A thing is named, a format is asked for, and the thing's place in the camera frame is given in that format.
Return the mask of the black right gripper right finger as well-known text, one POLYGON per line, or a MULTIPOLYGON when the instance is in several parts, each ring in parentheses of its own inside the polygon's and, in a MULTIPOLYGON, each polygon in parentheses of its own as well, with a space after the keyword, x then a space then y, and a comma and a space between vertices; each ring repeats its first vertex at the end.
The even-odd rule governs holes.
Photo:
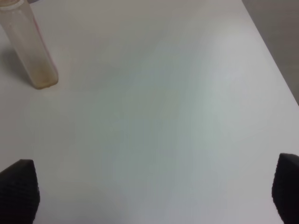
POLYGON ((299 222, 299 157, 281 153, 272 185, 272 199, 285 224, 299 222))

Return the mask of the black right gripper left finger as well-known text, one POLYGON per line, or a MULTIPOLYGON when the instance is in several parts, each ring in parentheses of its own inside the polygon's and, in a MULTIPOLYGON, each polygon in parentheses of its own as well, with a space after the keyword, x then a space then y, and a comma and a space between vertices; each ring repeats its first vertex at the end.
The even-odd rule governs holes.
POLYGON ((0 222, 32 224, 40 203, 33 160, 21 159, 0 173, 0 222))

